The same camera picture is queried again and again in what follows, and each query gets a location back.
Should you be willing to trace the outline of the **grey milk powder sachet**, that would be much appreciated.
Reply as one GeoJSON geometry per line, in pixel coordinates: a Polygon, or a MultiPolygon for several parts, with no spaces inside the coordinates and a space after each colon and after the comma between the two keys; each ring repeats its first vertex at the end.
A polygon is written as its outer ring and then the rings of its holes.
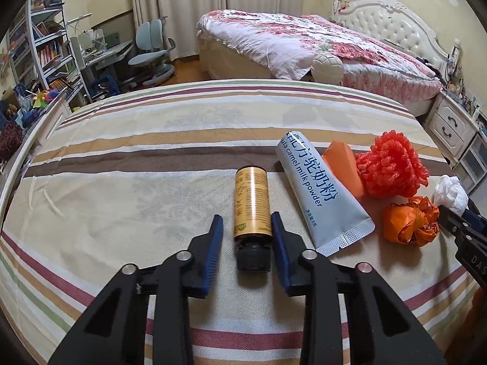
{"type": "Polygon", "coordinates": [[[303,133],[286,133],[276,146],[276,155],[316,251],[331,256],[373,233],[376,228],[373,219],[303,133]]]}

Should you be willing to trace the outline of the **striped bed sheet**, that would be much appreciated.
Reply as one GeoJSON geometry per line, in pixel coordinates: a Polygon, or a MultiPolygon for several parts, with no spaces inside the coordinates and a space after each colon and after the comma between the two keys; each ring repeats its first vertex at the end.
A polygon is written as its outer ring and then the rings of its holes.
{"type": "Polygon", "coordinates": [[[296,130],[324,150],[369,149],[404,134],[435,185],[450,169],[400,103],[345,87],[279,80],[195,82],[115,96],[60,123],[22,177],[1,233],[1,309],[35,364],[57,345],[125,264],[157,265],[224,221],[210,295],[190,303],[198,364],[296,364],[305,303],[274,273],[241,275],[233,245],[234,176],[268,173],[270,204],[308,231],[276,156],[296,130]]]}

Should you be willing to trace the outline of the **yellow bottle black cap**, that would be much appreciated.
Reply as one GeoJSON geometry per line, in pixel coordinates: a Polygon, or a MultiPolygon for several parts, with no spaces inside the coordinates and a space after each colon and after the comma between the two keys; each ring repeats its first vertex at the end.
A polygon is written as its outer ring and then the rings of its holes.
{"type": "Polygon", "coordinates": [[[240,273],[271,269],[272,224],[267,172],[245,166],[235,175],[233,241],[240,273]]]}

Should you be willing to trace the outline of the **red foam fruit net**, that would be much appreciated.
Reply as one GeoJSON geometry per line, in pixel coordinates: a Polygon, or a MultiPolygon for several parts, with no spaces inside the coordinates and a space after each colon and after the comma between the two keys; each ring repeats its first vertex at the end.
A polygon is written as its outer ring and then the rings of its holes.
{"type": "Polygon", "coordinates": [[[356,156],[358,174],[373,198],[413,197],[428,186],[428,169],[403,133],[394,130],[377,137],[368,152],[356,156]]]}

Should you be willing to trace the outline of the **white tufted headboard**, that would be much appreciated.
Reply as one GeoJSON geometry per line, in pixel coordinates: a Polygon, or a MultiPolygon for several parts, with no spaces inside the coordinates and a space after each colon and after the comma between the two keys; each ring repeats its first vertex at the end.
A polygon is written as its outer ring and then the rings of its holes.
{"type": "Polygon", "coordinates": [[[450,52],[437,40],[437,32],[399,0],[334,0],[333,21],[371,36],[414,57],[428,60],[445,73],[457,67],[461,42],[455,39],[450,52]]]}

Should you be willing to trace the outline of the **plastic drawer unit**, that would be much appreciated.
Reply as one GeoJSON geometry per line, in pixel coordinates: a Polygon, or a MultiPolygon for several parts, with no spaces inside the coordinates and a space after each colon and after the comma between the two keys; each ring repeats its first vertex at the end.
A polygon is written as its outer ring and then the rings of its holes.
{"type": "Polygon", "coordinates": [[[467,194],[486,178],[486,138],[476,134],[453,169],[467,194]]]}

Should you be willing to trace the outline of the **blue-grey desk chair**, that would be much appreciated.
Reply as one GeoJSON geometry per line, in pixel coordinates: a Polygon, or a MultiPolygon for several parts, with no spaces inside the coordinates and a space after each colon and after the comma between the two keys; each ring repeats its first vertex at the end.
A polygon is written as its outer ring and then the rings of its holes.
{"type": "Polygon", "coordinates": [[[174,75],[175,67],[168,63],[170,53],[176,43],[165,34],[167,16],[142,23],[135,34],[135,43],[141,54],[128,62],[130,67],[143,68],[145,71],[134,78],[136,84],[153,87],[174,75]]]}

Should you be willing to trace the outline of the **orange paper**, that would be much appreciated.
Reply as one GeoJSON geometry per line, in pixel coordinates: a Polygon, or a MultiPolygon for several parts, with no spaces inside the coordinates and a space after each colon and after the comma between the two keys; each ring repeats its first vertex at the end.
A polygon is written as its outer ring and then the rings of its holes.
{"type": "Polygon", "coordinates": [[[347,143],[334,140],[324,151],[322,158],[334,176],[357,200],[365,195],[356,158],[347,143]]]}

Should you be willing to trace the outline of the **white bookshelf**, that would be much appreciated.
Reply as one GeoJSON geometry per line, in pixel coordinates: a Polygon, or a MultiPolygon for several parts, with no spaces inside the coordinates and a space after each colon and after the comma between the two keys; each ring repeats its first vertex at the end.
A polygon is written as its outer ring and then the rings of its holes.
{"type": "Polygon", "coordinates": [[[65,0],[26,0],[6,34],[16,84],[30,92],[56,89],[71,107],[91,101],[73,52],[65,0]]]}

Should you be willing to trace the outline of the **white tissue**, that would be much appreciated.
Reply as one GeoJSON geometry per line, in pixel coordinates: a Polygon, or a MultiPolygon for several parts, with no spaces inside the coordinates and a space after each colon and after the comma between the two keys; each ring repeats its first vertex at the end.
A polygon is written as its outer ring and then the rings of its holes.
{"type": "Polygon", "coordinates": [[[468,200],[457,176],[441,176],[433,192],[433,203],[437,207],[445,206],[461,217],[468,208],[468,200]]]}

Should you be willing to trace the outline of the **white nightstand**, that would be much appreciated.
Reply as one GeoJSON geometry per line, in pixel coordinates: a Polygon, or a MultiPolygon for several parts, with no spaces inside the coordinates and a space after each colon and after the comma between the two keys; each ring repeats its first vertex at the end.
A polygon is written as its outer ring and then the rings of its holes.
{"type": "Polygon", "coordinates": [[[472,117],[445,91],[436,95],[424,124],[451,167],[460,161],[479,131],[472,117]]]}

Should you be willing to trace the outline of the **floral quilt bed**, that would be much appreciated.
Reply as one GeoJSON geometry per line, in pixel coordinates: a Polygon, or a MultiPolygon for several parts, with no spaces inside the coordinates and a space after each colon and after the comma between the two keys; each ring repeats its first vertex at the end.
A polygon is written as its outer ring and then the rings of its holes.
{"type": "Polygon", "coordinates": [[[214,79],[314,81],[314,56],[329,53],[342,60],[339,85],[404,106],[429,101],[442,87],[417,58],[318,15],[216,10],[196,29],[201,66],[214,79]]]}

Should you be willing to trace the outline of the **grey study desk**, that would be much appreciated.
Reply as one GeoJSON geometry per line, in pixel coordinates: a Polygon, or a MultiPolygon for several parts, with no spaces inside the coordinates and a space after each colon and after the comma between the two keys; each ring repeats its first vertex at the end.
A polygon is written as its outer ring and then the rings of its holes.
{"type": "Polygon", "coordinates": [[[107,73],[108,76],[112,77],[116,82],[119,82],[115,64],[125,60],[134,48],[133,40],[129,40],[112,46],[109,49],[84,54],[78,37],[71,37],[69,43],[74,62],[81,73],[83,84],[87,90],[89,90],[89,85],[98,79],[96,73],[107,73]]]}

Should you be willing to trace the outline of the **orange plastic bag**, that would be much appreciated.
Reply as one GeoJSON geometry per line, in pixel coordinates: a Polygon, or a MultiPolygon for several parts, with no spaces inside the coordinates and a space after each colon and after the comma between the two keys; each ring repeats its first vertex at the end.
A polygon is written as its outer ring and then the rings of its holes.
{"type": "Polygon", "coordinates": [[[439,209],[426,196],[414,196],[407,203],[392,203],[382,213],[384,238],[400,245],[422,247],[439,233],[439,209]]]}

